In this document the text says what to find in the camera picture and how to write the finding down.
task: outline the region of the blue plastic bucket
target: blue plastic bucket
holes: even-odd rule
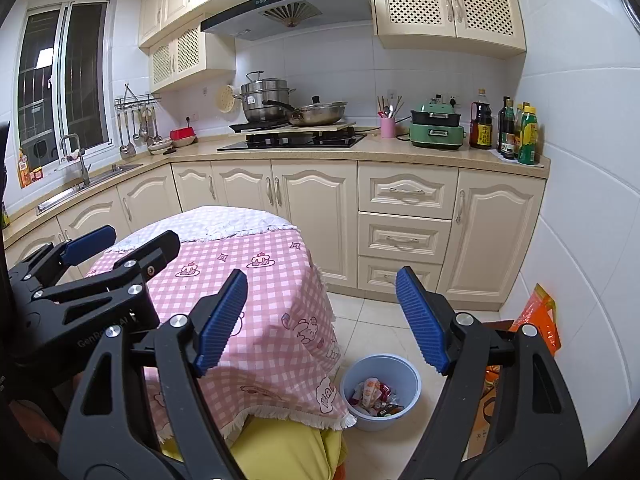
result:
[[[340,393],[351,399],[362,381],[376,377],[398,394],[399,404],[404,410],[391,416],[365,415],[349,406],[349,412],[357,419],[355,427],[363,431],[380,431],[409,413],[420,397],[422,380],[418,370],[406,359],[393,354],[375,354],[364,357],[351,366],[342,376]]]

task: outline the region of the blue gripper pad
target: blue gripper pad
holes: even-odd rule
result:
[[[436,368],[438,373],[443,373],[450,362],[446,352],[445,335],[422,294],[423,291],[420,282],[412,280],[406,267],[398,271],[396,296],[420,347],[422,357],[427,364]]]
[[[228,284],[226,290],[219,292],[222,296],[218,298],[218,305],[200,332],[200,345],[198,346],[200,353],[193,363],[199,377],[207,373],[209,368],[218,364],[220,356],[225,350],[226,342],[244,308],[248,291],[246,275],[240,272]]]
[[[79,265],[92,256],[101,253],[111,247],[116,241],[116,229],[110,225],[98,227],[84,236],[71,240],[60,260],[63,265]]]

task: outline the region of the faucet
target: faucet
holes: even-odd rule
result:
[[[80,166],[82,166],[82,183],[84,184],[85,187],[89,186],[89,170],[88,168],[84,165],[84,157],[82,157],[82,155],[84,155],[84,149],[80,147],[80,137],[78,137],[78,134],[68,134],[65,136],[60,137],[60,149],[64,150],[63,147],[63,143],[65,139],[71,139],[74,138],[76,140],[76,142],[78,143],[78,149],[80,150]]]

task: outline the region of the range hood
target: range hood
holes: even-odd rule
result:
[[[370,19],[369,0],[249,0],[207,18],[200,30],[254,41],[290,30]]]

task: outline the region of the window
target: window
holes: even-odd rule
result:
[[[29,12],[20,51],[18,138],[31,171],[57,161],[60,139],[85,150],[109,142],[102,94],[106,2]],[[75,138],[64,152],[78,149]]]

